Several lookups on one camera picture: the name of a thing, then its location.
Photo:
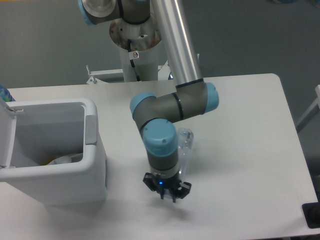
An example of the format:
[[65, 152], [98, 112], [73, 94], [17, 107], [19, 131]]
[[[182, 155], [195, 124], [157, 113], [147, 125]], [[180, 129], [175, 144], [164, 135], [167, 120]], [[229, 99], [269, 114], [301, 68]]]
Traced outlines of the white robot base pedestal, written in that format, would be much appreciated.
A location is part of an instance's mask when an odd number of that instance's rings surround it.
[[118, 47], [125, 82], [159, 79], [158, 53], [162, 37], [154, 14], [142, 24], [115, 19], [110, 24], [109, 34]]

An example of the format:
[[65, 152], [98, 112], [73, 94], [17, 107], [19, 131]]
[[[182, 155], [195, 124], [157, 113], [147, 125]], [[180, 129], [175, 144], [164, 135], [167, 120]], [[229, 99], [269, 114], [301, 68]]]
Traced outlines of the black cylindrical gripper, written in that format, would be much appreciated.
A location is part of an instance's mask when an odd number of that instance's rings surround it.
[[179, 172], [176, 172], [171, 177], [163, 177], [160, 174], [146, 172], [142, 181], [152, 192], [157, 192], [162, 200], [164, 195], [171, 195], [174, 203], [177, 199], [185, 198], [192, 187], [191, 183], [181, 181]]

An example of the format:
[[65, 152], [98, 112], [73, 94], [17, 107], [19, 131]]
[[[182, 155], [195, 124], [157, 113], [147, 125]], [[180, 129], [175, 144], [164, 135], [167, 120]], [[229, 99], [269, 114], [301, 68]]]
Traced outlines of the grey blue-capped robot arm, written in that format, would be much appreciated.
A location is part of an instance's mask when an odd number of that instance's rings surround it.
[[219, 105], [212, 83], [205, 82], [180, 0], [80, 0], [89, 25], [110, 22], [113, 42], [124, 50], [133, 80], [142, 81], [139, 60], [144, 51], [165, 45], [176, 91], [160, 97], [142, 92], [130, 102], [132, 118], [144, 143], [150, 172], [143, 182], [161, 197], [183, 199], [192, 185], [183, 180], [180, 136], [174, 123], [203, 115]]

